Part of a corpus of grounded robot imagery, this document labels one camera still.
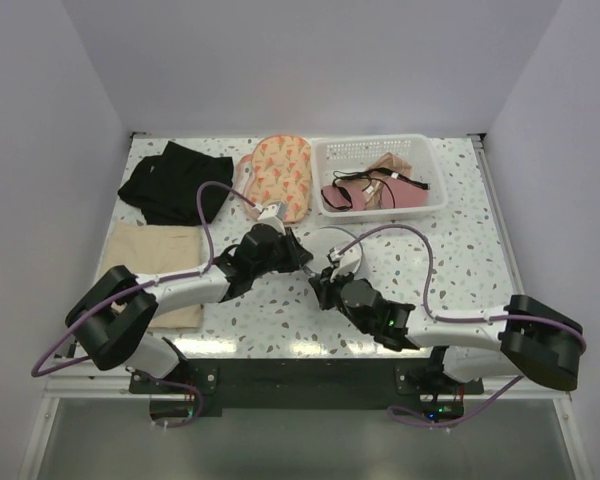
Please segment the black garment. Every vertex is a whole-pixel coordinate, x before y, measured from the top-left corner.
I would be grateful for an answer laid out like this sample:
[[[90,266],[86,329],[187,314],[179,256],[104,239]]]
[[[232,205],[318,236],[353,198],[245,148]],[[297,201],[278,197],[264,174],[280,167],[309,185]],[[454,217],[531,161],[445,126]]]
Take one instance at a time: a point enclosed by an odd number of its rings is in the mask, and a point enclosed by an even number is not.
[[[233,185],[230,157],[212,157],[168,142],[159,155],[143,158],[118,190],[149,225],[199,226],[197,192],[208,181]]]

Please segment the white plastic basket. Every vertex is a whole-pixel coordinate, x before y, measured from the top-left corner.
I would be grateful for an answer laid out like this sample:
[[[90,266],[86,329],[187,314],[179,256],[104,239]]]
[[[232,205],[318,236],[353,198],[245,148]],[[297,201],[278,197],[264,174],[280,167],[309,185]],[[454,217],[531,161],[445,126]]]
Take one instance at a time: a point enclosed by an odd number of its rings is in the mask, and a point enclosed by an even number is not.
[[[438,155],[423,135],[317,140],[311,165],[317,208],[336,223],[417,219],[448,204]]]

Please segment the pink beige bra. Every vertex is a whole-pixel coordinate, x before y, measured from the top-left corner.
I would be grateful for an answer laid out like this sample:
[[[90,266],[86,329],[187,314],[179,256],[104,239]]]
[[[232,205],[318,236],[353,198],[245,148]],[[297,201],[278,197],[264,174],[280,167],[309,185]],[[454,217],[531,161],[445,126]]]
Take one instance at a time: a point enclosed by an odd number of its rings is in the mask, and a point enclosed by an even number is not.
[[[393,153],[386,153],[369,165],[361,180],[361,191],[367,210],[404,208],[411,187],[413,167]]]

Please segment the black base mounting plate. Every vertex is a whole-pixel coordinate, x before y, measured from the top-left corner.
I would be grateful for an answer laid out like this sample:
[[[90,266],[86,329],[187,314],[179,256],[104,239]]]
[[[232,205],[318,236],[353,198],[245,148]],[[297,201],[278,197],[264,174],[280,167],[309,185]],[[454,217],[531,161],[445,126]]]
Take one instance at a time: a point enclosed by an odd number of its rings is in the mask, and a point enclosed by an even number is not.
[[[226,409],[384,410],[407,407],[434,421],[463,415],[481,381],[442,376],[443,348],[427,358],[191,359],[165,379],[131,374],[152,420],[219,417]]]

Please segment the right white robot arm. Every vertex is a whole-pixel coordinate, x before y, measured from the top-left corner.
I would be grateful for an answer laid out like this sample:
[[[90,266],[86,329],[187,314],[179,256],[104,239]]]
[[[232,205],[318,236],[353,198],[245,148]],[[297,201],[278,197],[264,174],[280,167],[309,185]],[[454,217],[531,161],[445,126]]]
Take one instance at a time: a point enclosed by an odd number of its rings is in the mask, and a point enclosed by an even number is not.
[[[353,274],[334,276],[325,269],[309,283],[320,309],[338,311],[383,347],[396,352],[431,349],[431,363],[420,377],[436,392],[509,375],[558,391],[578,386],[586,350],[582,326],[530,296],[513,295],[491,310],[443,317],[388,300]]]

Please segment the round white mesh laundry bag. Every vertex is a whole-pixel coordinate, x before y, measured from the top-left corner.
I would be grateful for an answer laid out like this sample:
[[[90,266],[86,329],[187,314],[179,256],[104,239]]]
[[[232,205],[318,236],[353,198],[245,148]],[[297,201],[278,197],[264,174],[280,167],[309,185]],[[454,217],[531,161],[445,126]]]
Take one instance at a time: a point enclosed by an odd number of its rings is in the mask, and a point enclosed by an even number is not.
[[[347,247],[355,244],[361,246],[360,243],[354,243],[355,240],[356,237],[351,232],[337,226],[322,227],[312,232],[301,242],[314,256],[303,271],[310,277],[320,273],[324,268],[330,267],[327,255],[332,248],[342,244]]]

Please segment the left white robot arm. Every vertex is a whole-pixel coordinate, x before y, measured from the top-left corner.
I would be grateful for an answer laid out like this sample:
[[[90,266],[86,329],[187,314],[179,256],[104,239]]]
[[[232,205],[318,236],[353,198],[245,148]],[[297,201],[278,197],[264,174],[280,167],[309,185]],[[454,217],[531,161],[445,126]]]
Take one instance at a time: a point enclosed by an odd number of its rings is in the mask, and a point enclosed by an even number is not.
[[[164,275],[135,275],[116,266],[84,295],[65,319],[68,331],[101,371],[129,367],[165,392],[187,380],[186,357],[148,333],[155,318],[189,306],[223,303],[248,292],[269,273],[292,273],[313,259],[291,229],[258,223],[241,242],[197,267]]]

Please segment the beige folded garment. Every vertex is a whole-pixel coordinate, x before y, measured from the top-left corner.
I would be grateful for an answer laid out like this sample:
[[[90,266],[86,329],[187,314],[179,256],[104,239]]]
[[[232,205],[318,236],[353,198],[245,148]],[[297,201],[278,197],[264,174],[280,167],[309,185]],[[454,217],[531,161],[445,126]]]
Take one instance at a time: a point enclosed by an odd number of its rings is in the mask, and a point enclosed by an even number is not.
[[[116,222],[109,233],[96,278],[124,265],[139,274],[166,274],[201,264],[201,228]]]

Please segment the tulip print mesh laundry bag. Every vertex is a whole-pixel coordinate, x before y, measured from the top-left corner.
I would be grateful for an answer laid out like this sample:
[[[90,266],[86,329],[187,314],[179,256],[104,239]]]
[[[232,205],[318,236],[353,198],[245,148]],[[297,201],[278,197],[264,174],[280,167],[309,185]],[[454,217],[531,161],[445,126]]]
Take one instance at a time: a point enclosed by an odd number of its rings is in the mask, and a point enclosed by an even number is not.
[[[237,182],[247,176],[243,195],[262,207],[283,202],[284,222],[298,223],[308,213],[311,200],[311,146],[295,135],[264,138],[237,164]]]

